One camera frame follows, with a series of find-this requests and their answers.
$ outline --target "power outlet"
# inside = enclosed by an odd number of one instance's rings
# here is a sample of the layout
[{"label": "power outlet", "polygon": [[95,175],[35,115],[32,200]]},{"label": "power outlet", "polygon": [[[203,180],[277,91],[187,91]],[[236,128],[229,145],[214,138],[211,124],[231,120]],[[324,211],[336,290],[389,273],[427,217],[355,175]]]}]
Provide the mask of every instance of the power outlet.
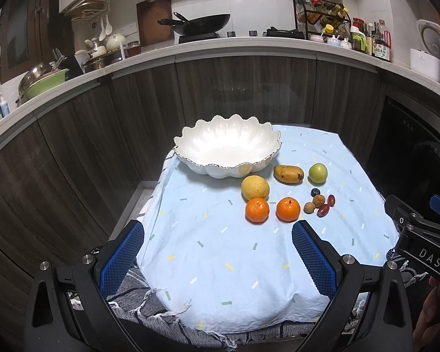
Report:
[{"label": "power outlet", "polygon": [[137,33],[137,23],[132,22],[131,24],[128,24],[120,29],[114,30],[114,33],[121,33],[125,37]]}]

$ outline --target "wok handle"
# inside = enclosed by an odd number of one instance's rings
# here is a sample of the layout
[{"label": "wok handle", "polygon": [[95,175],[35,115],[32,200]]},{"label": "wok handle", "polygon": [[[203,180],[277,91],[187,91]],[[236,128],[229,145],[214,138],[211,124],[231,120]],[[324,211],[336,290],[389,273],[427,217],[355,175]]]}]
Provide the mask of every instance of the wok handle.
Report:
[{"label": "wok handle", "polygon": [[170,18],[162,18],[161,20],[157,21],[160,25],[184,25],[184,22],[179,20],[171,20]]},{"label": "wok handle", "polygon": [[179,18],[181,21],[184,21],[184,22],[189,22],[189,20],[186,18],[186,17],[184,17],[181,13],[178,13],[178,12],[173,12],[173,14],[177,17],[177,18]]}]

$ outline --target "metal screw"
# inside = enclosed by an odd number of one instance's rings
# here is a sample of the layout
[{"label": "metal screw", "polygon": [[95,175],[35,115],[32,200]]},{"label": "metal screw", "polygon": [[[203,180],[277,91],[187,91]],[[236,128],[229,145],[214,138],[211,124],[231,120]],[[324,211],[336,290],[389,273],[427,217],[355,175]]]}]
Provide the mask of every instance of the metal screw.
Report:
[{"label": "metal screw", "polygon": [[95,259],[95,257],[93,257],[93,254],[86,254],[86,255],[83,255],[82,263],[85,265],[89,265],[90,263],[93,262],[94,259]]},{"label": "metal screw", "polygon": [[50,266],[50,263],[45,260],[44,262],[41,262],[41,264],[39,265],[39,269],[41,269],[42,271],[45,271],[49,268],[49,266]]},{"label": "metal screw", "polygon": [[348,265],[353,265],[355,263],[355,258],[349,254],[346,254],[342,257],[342,260],[344,263],[347,263]]},{"label": "metal screw", "polygon": [[393,260],[389,260],[388,262],[386,262],[386,264],[388,265],[388,267],[391,270],[396,270],[397,269],[397,264]]}]

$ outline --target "orange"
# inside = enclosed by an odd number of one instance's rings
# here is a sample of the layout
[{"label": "orange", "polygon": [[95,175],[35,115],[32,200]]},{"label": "orange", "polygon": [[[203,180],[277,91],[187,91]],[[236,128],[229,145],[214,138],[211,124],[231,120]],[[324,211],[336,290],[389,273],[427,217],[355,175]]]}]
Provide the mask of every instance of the orange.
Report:
[{"label": "orange", "polygon": [[263,198],[252,198],[246,204],[244,212],[251,222],[264,222],[269,216],[269,204]]},{"label": "orange", "polygon": [[300,204],[292,197],[285,197],[277,203],[275,214],[285,222],[295,221],[300,215]]}]

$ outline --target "white teapot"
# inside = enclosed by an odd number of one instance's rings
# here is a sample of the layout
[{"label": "white teapot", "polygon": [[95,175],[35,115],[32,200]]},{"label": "white teapot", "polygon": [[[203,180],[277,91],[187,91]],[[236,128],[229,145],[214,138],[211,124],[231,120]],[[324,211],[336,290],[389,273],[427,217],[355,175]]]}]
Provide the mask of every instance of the white teapot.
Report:
[{"label": "white teapot", "polygon": [[126,38],[121,33],[116,33],[111,36],[109,36],[107,42],[106,42],[106,49],[107,51],[113,51],[116,49],[119,49],[119,43],[125,43]]}]

